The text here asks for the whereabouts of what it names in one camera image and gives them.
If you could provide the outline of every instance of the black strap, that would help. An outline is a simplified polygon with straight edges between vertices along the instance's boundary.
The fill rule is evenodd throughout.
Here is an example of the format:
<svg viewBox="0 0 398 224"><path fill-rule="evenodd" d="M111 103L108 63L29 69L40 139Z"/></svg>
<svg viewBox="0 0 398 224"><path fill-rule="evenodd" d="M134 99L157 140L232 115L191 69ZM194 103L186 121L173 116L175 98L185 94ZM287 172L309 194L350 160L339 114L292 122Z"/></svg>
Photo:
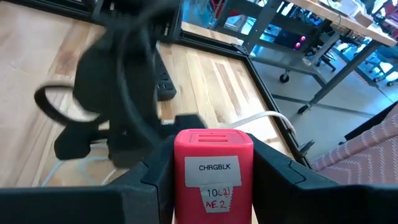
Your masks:
<svg viewBox="0 0 398 224"><path fill-rule="evenodd" d="M34 99L37 106L52 120L55 122L62 124L64 126L68 124L88 124L93 126L98 126L101 123L107 121L103 115L99 115L93 121L77 121L72 118L69 118L59 112L54 106L49 102L49 99L45 95L47 90L69 90L73 91L73 86L66 83L48 83L41 86L38 90L36 90Z"/></svg>

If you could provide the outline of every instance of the red box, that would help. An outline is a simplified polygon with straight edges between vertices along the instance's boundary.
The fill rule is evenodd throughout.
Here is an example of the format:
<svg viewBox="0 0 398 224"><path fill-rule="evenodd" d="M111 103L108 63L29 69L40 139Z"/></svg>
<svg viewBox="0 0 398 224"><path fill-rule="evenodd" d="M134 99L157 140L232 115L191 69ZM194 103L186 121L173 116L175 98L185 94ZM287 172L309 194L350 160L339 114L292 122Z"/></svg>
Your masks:
<svg viewBox="0 0 398 224"><path fill-rule="evenodd" d="M176 223L251 223L253 142L247 134L181 131L174 160Z"/></svg>

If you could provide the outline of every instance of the caster wheel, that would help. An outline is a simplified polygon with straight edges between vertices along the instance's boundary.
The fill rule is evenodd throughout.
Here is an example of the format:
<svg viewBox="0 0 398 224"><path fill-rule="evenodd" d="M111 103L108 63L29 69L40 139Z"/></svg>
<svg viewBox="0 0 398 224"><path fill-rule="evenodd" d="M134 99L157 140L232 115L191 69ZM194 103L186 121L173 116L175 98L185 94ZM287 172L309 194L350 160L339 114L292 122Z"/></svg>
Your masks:
<svg viewBox="0 0 398 224"><path fill-rule="evenodd" d="M279 77L279 81L281 82L281 83L287 83L288 81L289 81L289 76L288 75L280 75L280 77Z"/></svg>
<svg viewBox="0 0 398 224"><path fill-rule="evenodd" d="M308 108L309 108L308 105L304 105L300 109L298 109L297 113L302 114L302 113L304 113L304 111L308 110Z"/></svg>
<svg viewBox="0 0 398 224"><path fill-rule="evenodd" d="M373 78L372 81L374 81L375 83L378 83L379 81L381 81L381 78L380 77L376 77L376 78Z"/></svg>

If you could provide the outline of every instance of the label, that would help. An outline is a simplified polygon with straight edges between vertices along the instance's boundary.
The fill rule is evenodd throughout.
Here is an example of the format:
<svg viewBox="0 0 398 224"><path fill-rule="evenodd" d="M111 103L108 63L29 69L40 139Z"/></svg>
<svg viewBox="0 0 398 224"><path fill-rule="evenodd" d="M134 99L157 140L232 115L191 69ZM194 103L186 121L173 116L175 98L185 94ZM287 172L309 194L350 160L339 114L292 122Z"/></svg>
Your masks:
<svg viewBox="0 0 398 224"><path fill-rule="evenodd" d="M229 183L241 186L238 156L209 156L185 158L185 186Z"/></svg>
<svg viewBox="0 0 398 224"><path fill-rule="evenodd" d="M233 193L231 183L202 185L200 193L206 213L229 212Z"/></svg>

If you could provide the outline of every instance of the white label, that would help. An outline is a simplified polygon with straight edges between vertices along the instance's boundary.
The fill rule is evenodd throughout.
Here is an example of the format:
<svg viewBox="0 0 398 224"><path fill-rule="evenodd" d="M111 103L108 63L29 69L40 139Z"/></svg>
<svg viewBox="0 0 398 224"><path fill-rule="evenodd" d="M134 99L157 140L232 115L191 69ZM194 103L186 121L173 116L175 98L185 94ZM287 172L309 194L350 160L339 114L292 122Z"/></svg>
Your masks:
<svg viewBox="0 0 398 224"><path fill-rule="evenodd" d="M231 183L202 185L200 193L206 213L229 212L233 193Z"/></svg>
<svg viewBox="0 0 398 224"><path fill-rule="evenodd" d="M185 186L230 183L241 186L238 156L210 156L185 158Z"/></svg>

